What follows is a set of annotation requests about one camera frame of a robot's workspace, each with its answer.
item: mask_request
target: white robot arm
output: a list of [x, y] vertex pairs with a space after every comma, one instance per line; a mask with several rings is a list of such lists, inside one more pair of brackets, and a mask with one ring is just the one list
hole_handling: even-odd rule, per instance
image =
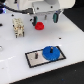
[[[12, 5], [14, 4], [15, 0], [0, 1], [6, 1], [8, 3], [8, 6], [14, 9]], [[34, 13], [44, 13], [57, 11], [59, 9], [71, 8], [75, 4], [75, 0], [17, 0], [17, 4], [19, 10], [32, 8]]]

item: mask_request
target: cable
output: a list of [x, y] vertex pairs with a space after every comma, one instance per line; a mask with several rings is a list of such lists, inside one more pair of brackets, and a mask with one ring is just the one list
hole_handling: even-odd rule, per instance
[[4, 5], [3, 3], [0, 2], [0, 5], [3, 6], [4, 8], [10, 10], [10, 11], [13, 11], [13, 12], [18, 12], [18, 13], [23, 13], [23, 14], [33, 14], [33, 9], [32, 8], [28, 8], [26, 10], [15, 10], [15, 9], [12, 9], [12, 8], [9, 8], [8, 6]]

